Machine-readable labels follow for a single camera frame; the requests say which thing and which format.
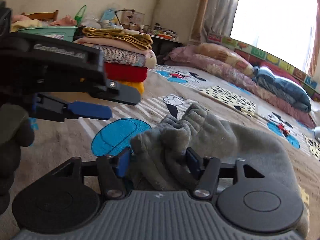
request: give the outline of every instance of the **window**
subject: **window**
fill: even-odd
[[[231,38],[307,72],[316,15],[317,0],[239,0]]]

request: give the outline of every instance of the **green plastic bin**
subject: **green plastic bin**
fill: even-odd
[[[20,29],[18,32],[37,34],[41,36],[46,36],[50,34],[64,35],[65,41],[73,41],[73,36],[78,27],[75,26],[44,26],[44,27],[33,27]]]

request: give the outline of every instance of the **gray fleece fabric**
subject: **gray fleece fabric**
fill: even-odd
[[[273,177],[300,195],[289,157],[280,141],[265,132],[222,121],[199,104],[192,104],[181,120],[166,116],[155,128],[130,141],[136,156],[134,170],[155,190],[193,190],[197,181],[186,168],[184,154],[192,147],[201,157],[217,157],[223,163],[237,158],[249,161],[262,174]],[[230,185],[226,180],[218,191]],[[307,211],[297,231],[306,238]]]

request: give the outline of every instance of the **gray curtain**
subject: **gray curtain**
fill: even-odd
[[[201,31],[201,42],[209,34],[230,36],[239,0],[208,0]]]

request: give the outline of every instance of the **gray ribbed panel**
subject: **gray ribbed panel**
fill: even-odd
[[[299,240],[294,232],[254,236],[229,226],[209,202],[186,191],[133,191],[120,201],[106,202],[88,225],[60,235],[22,230],[14,240]]]

